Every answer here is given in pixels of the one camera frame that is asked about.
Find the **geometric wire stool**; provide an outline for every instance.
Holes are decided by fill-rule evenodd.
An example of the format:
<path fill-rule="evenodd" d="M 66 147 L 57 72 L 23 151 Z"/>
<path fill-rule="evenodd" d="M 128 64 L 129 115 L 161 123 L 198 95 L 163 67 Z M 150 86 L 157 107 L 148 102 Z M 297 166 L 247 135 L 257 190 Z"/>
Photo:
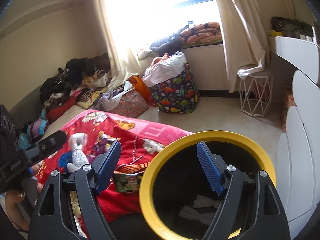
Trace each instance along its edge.
<path fill-rule="evenodd" d="M 273 76 L 270 71 L 256 72 L 240 80 L 239 93 L 241 111 L 252 116 L 262 117 L 270 109 Z M 254 91 L 256 98 L 249 98 Z"/>

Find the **white plush toy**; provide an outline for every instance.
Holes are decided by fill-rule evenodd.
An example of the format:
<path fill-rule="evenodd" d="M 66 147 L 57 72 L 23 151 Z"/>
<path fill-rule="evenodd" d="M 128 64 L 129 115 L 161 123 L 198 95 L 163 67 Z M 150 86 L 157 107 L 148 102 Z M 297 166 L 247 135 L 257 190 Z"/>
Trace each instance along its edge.
<path fill-rule="evenodd" d="M 67 164 L 69 172 L 77 171 L 89 161 L 83 152 L 84 146 L 87 144 L 88 135 L 86 133 L 75 133 L 70 136 L 69 146 L 72 151 L 72 163 Z"/>

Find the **person's hand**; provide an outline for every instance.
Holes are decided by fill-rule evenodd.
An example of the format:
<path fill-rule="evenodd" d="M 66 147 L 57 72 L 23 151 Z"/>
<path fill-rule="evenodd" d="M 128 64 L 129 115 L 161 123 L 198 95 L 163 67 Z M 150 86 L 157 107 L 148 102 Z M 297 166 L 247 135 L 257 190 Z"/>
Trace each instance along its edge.
<path fill-rule="evenodd" d="M 40 170 L 40 164 L 32 166 L 31 169 L 33 170 L 33 174 L 36 175 Z M 42 188 L 43 185 L 41 183 L 38 183 L 37 191 L 41 192 Z M 25 195 L 26 194 L 21 190 L 8 190 L 6 192 L 4 201 L 5 211 L 10 220 L 20 229 L 28 231 L 29 225 L 27 221 L 24 219 L 23 215 L 20 213 L 19 209 L 17 208 L 17 203 L 22 202 L 25 198 Z"/>

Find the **floor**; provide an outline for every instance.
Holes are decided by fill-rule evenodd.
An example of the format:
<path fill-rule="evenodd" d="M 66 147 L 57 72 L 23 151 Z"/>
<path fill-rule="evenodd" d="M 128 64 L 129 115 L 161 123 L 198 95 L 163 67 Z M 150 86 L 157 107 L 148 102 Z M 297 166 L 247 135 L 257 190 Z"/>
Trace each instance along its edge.
<path fill-rule="evenodd" d="M 191 132 L 225 130 L 242 134 L 258 143 L 276 167 L 277 145 L 282 133 L 280 110 L 280 105 L 272 104 L 269 113 L 257 119 L 241 112 L 237 98 L 201 97 L 191 114 L 168 114 L 151 107 L 138 119 L 169 124 Z"/>

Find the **patterned bag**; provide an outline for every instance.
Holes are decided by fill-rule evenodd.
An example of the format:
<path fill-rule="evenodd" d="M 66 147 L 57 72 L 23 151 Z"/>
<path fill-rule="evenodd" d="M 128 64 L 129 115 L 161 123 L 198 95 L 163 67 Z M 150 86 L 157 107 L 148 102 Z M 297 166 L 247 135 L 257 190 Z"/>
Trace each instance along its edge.
<path fill-rule="evenodd" d="M 144 100 L 143 96 L 133 88 L 121 97 L 116 108 L 108 112 L 123 115 L 125 117 L 136 118 L 148 108 L 148 104 Z"/>
<path fill-rule="evenodd" d="M 186 62 L 178 76 L 149 87 L 149 90 L 158 108 L 167 113 L 191 113 L 199 101 L 199 91 Z"/>

